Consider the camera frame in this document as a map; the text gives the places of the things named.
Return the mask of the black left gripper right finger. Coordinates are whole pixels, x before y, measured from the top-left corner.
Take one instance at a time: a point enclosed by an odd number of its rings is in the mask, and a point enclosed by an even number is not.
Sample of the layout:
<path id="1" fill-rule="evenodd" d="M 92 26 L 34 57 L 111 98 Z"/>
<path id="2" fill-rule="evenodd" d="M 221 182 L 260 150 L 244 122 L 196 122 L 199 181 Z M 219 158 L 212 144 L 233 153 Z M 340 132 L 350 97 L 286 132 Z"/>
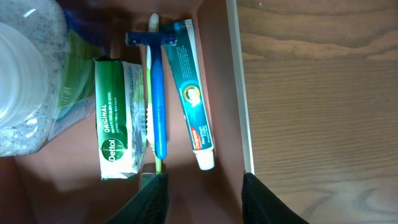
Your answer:
<path id="1" fill-rule="evenodd" d="M 243 176 L 241 200 L 244 224 L 308 224 L 250 172 Z"/>

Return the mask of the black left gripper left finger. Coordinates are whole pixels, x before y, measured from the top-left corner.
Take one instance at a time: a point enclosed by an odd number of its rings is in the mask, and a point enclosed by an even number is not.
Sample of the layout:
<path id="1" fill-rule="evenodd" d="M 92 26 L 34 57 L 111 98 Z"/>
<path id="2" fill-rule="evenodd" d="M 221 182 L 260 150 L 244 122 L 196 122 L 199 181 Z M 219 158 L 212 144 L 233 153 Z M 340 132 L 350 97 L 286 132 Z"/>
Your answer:
<path id="1" fill-rule="evenodd" d="M 165 224 L 169 210 L 169 177 L 156 175 L 105 224 Z"/>

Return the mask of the green and white soap box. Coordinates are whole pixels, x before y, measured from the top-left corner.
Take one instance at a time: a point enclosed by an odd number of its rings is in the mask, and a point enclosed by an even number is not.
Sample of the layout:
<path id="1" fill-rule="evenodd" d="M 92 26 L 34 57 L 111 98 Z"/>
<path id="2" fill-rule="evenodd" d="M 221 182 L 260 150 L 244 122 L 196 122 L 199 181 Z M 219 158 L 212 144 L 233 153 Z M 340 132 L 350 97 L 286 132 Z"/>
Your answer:
<path id="1" fill-rule="evenodd" d="M 101 179 L 130 179 L 146 155 L 142 65 L 95 59 L 96 133 Z"/>

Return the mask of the green and red toothpaste tube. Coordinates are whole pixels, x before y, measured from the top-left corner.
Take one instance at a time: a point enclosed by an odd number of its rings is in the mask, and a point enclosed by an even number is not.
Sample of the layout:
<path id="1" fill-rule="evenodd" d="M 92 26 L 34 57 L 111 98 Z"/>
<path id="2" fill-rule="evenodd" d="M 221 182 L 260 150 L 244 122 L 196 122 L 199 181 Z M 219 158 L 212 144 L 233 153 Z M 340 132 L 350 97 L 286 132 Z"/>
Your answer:
<path id="1" fill-rule="evenodd" d="M 161 27 L 160 31 L 177 36 L 175 45 L 165 46 L 165 53 L 180 98 L 193 153 L 199 168 L 210 170 L 215 166 L 215 147 L 201 84 L 193 20 L 177 21 Z"/>

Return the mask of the blue disposable razor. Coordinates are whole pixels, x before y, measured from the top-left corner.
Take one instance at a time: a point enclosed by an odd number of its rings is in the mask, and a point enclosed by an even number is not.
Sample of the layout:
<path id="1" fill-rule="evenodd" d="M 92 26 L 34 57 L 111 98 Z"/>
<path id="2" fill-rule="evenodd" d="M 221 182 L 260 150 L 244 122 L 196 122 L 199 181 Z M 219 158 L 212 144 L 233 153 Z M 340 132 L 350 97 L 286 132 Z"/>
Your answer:
<path id="1" fill-rule="evenodd" d="M 150 48 L 150 95 L 152 123 L 154 129 L 155 154 L 159 159 L 167 157 L 167 124 L 165 108 L 165 84 L 162 60 L 162 46 L 175 45 L 175 34 L 158 32 L 127 32 L 127 45 L 146 45 Z"/>

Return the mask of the green and white toothbrush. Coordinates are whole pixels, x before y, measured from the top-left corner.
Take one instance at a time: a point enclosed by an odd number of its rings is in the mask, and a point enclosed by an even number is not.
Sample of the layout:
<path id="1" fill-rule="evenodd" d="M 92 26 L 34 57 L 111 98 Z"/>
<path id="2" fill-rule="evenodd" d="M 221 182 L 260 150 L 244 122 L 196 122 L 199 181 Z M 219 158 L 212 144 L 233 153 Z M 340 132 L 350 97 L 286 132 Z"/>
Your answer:
<path id="1" fill-rule="evenodd" d="M 165 134 L 164 112 L 159 112 L 153 116 L 152 109 L 152 84 L 151 72 L 154 70 L 154 77 L 156 81 L 163 81 L 164 72 L 162 68 L 162 54 L 161 46 L 158 39 L 154 39 L 153 35 L 143 33 L 141 36 L 141 44 L 147 46 L 146 50 L 146 75 L 147 75 L 147 109 L 146 109 L 146 125 L 147 125 L 147 141 L 154 152 L 155 157 L 155 174 L 142 173 L 139 181 L 139 190 L 142 190 L 150 181 L 162 172 L 162 160 L 157 157 L 155 153 L 155 138 L 162 137 Z"/>

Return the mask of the clear and blue pump bottle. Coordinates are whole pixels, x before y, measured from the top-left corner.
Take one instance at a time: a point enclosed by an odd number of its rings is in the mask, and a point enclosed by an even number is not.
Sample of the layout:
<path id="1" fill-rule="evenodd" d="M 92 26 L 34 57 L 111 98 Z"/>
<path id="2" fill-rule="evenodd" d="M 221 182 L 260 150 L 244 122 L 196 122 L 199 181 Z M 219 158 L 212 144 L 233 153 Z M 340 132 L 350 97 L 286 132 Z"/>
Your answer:
<path id="1" fill-rule="evenodd" d="M 67 25 L 53 0 L 1 0 L 1 156 L 38 152 L 66 66 Z"/>

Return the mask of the white Pantene tube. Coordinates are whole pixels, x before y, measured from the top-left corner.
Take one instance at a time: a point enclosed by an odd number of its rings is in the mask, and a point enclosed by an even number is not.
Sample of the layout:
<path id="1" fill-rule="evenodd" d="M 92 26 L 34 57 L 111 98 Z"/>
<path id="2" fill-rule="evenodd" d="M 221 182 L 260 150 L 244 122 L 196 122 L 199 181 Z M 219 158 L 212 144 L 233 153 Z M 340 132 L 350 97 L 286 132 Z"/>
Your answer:
<path id="1" fill-rule="evenodd" d="M 95 63 L 102 48 L 73 29 L 68 33 L 66 66 L 60 77 L 57 102 L 48 140 L 87 118 L 95 108 Z"/>

